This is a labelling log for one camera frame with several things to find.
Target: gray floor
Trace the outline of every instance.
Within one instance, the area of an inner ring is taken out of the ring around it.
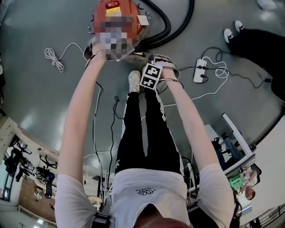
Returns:
[[[171,20],[173,29],[183,21],[188,0],[153,0]],[[77,47],[71,47],[62,59],[64,73],[60,73],[51,61],[44,57],[44,49],[52,47],[59,57],[69,43],[76,42],[85,47],[89,40],[88,20],[99,0],[16,0],[8,9],[2,22],[0,50],[6,79],[4,87],[4,111],[21,128],[32,134],[43,144],[60,149],[63,123],[73,91],[83,73],[85,60]],[[233,27],[234,20],[241,20],[247,28],[263,29],[285,35],[284,6],[278,2],[274,12],[260,10],[255,0],[197,0],[193,18],[187,29],[173,42],[153,53],[167,55],[179,68],[195,65],[197,58],[210,46],[227,50],[222,31]],[[152,16],[152,32],[163,28],[161,20]],[[214,59],[215,52],[207,55]],[[227,67],[234,73],[249,77],[258,85],[261,79],[270,77],[265,71],[248,60],[225,56]],[[113,121],[114,96],[118,95],[118,114],[123,114],[128,91],[128,73],[135,65],[124,62],[108,62],[102,70],[99,83],[104,94],[97,115],[95,138],[99,151],[109,150],[112,144],[110,125]],[[191,97],[214,92],[223,79],[207,72],[208,83],[195,84],[193,70],[181,73],[181,82]],[[162,94],[164,104],[172,104],[173,97],[167,90]],[[227,113],[248,143],[256,140],[277,118],[281,102],[272,94],[270,84],[255,90],[239,77],[229,76],[227,83],[215,95],[195,100],[195,105],[205,124],[215,124],[222,113]],[[91,113],[94,113],[95,102]],[[145,101],[141,96],[141,113],[145,113]],[[166,108],[167,121],[181,154],[190,157],[190,145],[183,130],[177,108]],[[92,115],[86,137],[84,154],[94,152],[91,129]],[[118,147],[122,122],[114,124],[114,148]],[[104,169],[110,154],[100,154]],[[95,156],[85,159],[86,164],[98,165]]]

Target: green object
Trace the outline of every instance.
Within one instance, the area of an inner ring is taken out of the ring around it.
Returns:
[[[243,186],[240,174],[232,177],[231,179],[228,180],[228,182],[230,183],[230,186],[236,191]]]

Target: black pants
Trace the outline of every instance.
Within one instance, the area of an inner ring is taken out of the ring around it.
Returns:
[[[128,94],[115,174],[132,168],[171,171],[183,175],[181,156],[167,127],[163,104],[157,91],[145,88],[147,100],[147,157],[143,152],[139,93]]]
[[[243,29],[228,47],[233,54],[251,60],[272,77],[284,78],[285,37],[258,29]]]

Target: plug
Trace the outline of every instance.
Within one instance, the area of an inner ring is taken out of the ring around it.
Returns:
[[[118,96],[115,96],[114,99],[115,99],[116,102],[120,102],[120,99],[119,99]]]

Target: power strip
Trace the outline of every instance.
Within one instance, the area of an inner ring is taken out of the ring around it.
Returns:
[[[196,70],[195,70],[194,78],[193,78],[194,82],[197,82],[197,83],[203,82],[203,77],[201,77],[201,75],[205,74],[205,70],[202,69],[202,67],[206,67],[206,66],[207,66],[207,62],[205,60],[202,60],[202,59],[197,60]]]

